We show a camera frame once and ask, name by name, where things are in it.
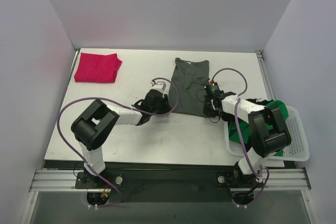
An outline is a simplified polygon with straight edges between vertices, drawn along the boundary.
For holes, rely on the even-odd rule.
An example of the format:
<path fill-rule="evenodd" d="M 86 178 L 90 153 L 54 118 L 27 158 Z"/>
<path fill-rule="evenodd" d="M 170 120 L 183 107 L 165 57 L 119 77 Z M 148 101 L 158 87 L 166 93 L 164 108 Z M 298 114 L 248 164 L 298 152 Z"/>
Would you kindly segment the grey t shirt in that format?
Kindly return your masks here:
<path fill-rule="evenodd" d="M 169 89 L 168 100 L 169 105 L 175 108 L 174 112 L 203 117 L 209 61 L 192 62 L 176 58 L 171 82 L 174 85 Z"/>

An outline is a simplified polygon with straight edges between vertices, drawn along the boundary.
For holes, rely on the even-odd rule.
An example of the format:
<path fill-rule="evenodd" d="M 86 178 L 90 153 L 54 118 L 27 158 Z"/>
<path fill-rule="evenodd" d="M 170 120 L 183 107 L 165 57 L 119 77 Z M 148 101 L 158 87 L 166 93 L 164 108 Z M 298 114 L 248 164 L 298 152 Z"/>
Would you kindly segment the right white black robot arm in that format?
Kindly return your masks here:
<path fill-rule="evenodd" d="M 211 117 L 230 114 L 234 116 L 238 137 L 244 152 L 235 165 L 233 182 L 245 186 L 251 175 L 261 176 L 263 162 L 291 144 L 291 135 L 281 109 L 274 105 L 266 107 L 241 99 L 233 92 L 224 92 L 211 81 L 205 86 L 204 112 Z M 251 148 L 247 151 L 239 122 L 249 126 Z"/>

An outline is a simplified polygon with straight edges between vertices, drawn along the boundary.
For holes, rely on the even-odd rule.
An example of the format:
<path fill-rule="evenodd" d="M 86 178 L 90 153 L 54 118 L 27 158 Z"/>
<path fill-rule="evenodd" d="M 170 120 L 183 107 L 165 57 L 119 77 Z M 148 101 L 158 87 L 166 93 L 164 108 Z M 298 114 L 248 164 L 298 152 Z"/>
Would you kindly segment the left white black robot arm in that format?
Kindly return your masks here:
<path fill-rule="evenodd" d="M 171 110 L 167 94 L 151 89 L 144 99 L 133 105 L 133 110 L 110 106 L 101 100 L 94 100 L 73 122 L 71 131 L 80 143 L 87 181 L 94 188 L 106 183 L 106 169 L 102 145 L 116 125 L 140 126 L 146 124 L 152 114 L 166 114 Z"/>

